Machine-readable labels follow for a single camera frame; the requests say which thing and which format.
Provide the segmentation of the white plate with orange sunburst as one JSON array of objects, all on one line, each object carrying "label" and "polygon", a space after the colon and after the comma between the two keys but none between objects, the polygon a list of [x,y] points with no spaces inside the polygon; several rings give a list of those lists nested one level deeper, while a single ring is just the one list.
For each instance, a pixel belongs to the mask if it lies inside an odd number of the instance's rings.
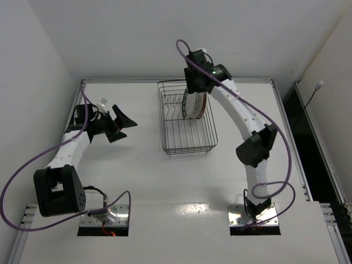
[{"label": "white plate with orange sunburst", "polygon": [[198,115],[198,118],[201,119],[204,115],[204,112],[206,110],[206,105],[207,105],[207,92],[203,93],[203,102],[202,102],[202,106],[201,106],[201,110],[200,113]]}]

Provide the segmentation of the white plate with flower emblem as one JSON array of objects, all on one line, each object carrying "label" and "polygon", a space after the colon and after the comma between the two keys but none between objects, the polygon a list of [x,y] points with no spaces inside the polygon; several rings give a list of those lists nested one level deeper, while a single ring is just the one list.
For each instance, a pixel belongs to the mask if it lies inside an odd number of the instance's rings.
[{"label": "white plate with flower emblem", "polygon": [[202,117],[204,103],[206,102],[205,96],[206,94],[204,92],[194,93],[194,106],[191,111],[190,119],[200,119]]}]

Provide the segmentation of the white plate with teal rim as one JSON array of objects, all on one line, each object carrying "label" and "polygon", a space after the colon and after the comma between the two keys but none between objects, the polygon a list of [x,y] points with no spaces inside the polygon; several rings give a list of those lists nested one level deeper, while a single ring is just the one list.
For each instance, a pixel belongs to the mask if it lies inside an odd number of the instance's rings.
[{"label": "white plate with teal rim", "polygon": [[181,102],[181,112],[184,119],[190,119],[190,116],[193,112],[194,106],[194,95],[189,93],[188,89],[186,88],[183,93],[183,98]]}]

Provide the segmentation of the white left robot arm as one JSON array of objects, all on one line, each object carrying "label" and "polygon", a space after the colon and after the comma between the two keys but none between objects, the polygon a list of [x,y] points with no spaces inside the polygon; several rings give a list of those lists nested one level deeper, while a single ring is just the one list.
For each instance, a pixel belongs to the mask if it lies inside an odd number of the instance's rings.
[{"label": "white left robot arm", "polygon": [[104,134],[113,143],[127,137],[122,129],[138,125],[117,105],[112,110],[115,118],[100,103],[75,106],[64,133],[66,143],[59,147],[46,168],[34,173],[37,202],[43,217],[81,213],[85,209],[85,190],[77,173],[84,151],[96,135]]}]

